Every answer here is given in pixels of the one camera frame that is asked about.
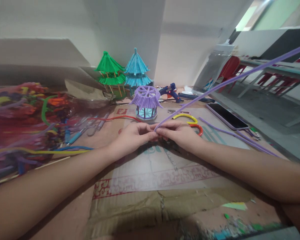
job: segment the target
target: purple phone case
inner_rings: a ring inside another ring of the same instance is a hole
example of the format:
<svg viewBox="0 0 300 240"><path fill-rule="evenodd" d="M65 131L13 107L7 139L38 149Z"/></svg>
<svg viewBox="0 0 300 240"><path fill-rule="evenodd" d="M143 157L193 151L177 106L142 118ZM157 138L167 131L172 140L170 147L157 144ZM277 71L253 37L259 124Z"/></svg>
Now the purple phone case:
<svg viewBox="0 0 300 240"><path fill-rule="evenodd" d="M224 122L229 128L231 128L232 130L236 131L236 130L242 130L242 129L247 129L249 127L244 127L244 128L235 128L234 126L232 126L229 122L227 122L227 120L225 120L223 117L221 117L219 115L219 113L217 113L215 110L213 110L210 106L210 104L206 104L206 107L213 112L214 115L216 115L222 122Z"/></svg>

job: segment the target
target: purple lantern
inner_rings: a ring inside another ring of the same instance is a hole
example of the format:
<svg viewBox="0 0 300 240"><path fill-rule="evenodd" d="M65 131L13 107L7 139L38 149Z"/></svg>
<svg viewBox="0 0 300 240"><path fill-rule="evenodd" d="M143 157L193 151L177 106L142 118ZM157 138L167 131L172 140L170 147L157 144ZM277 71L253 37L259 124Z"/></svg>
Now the purple lantern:
<svg viewBox="0 0 300 240"><path fill-rule="evenodd" d="M163 108L158 99L159 91L152 86L139 86L130 104L137 106L136 116L141 120L152 120L157 116L157 107Z"/></svg>

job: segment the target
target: metal bowl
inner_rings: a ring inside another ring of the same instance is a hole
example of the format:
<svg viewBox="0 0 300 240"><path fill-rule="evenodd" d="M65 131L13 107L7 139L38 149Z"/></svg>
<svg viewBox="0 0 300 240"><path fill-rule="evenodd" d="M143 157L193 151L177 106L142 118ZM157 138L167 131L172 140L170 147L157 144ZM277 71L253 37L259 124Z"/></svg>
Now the metal bowl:
<svg viewBox="0 0 300 240"><path fill-rule="evenodd" d="M67 94L69 98L72 99L74 103L77 103L78 105L89 108L89 109L96 109L96 108L102 108L105 106L109 106L111 101L115 99L115 95L111 94L111 97L104 100L90 100L90 99L84 99L84 98L76 98L70 94Z"/></svg>

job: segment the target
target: smartphone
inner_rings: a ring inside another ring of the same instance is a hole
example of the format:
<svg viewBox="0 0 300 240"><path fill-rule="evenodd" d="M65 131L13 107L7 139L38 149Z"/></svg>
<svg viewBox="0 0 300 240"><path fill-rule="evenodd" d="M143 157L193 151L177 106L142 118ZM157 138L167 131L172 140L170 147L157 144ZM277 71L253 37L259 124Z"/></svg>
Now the smartphone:
<svg viewBox="0 0 300 240"><path fill-rule="evenodd" d="M241 129L249 128L249 126L246 123L244 123L242 120L237 118L227 109L222 107L220 104L210 103L210 104L206 104L206 106L211 112L213 112L218 118L221 119L221 121L223 121L232 130L241 130Z"/></svg>

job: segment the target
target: plastic bottle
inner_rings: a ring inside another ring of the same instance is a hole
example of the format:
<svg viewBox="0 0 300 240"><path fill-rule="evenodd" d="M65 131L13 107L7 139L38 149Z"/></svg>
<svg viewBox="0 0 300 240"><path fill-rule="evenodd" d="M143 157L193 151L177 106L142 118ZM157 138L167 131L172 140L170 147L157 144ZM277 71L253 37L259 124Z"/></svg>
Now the plastic bottle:
<svg viewBox="0 0 300 240"><path fill-rule="evenodd" d="M197 78L193 90L205 92L213 87L223 66L231 57L233 48L234 45L229 44L218 44L215 46L209 55L208 62Z"/></svg>

